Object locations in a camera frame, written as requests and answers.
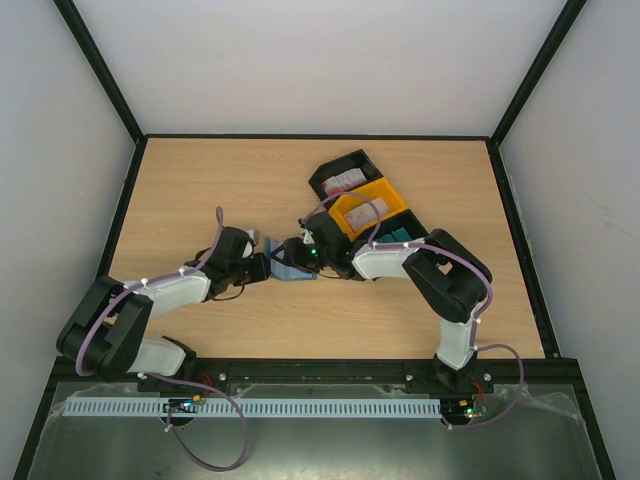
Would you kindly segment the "teal card holder wallet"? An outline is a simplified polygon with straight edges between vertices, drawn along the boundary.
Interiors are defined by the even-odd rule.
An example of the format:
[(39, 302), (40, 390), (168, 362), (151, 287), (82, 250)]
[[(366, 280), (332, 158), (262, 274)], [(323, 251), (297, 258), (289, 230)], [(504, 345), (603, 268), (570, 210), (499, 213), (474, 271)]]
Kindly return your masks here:
[(282, 243), (272, 237), (265, 238), (264, 253), (269, 259), (270, 277), (278, 281), (311, 281), (317, 274), (303, 271), (284, 262)]

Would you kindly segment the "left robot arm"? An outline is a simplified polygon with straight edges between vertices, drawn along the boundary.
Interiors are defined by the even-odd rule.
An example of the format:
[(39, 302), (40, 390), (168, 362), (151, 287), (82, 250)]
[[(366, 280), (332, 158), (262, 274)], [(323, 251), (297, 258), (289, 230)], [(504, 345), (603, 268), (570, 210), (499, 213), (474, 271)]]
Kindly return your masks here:
[(84, 377), (176, 375), (191, 349), (147, 336), (149, 322), (187, 305), (226, 301), (229, 288), (266, 280), (270, 265), (255, 251), (258, 238), (255, 230), (222, 226), (211, 247), (168, 274), (129, 282), (97, 278), (58, 335), (58, 352)]

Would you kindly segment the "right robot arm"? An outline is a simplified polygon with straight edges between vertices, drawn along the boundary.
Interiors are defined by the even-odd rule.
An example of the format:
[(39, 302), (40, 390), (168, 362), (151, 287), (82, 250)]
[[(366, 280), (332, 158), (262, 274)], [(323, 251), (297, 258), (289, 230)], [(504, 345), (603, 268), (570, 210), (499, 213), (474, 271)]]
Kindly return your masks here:
[(266, 241), (274, 277), (318, 276), (329, 268), (341, 280), (411, 281), (440, 319), (433, 376), (450, 392), (470, 381), (478, 325), (493, 300), (492, 274), (479, 259), (442, 229), (410, 239), (376, 224), (364, 238), (351, 240), (326, 212), (301, 224), (303, 233), (297, 237)]

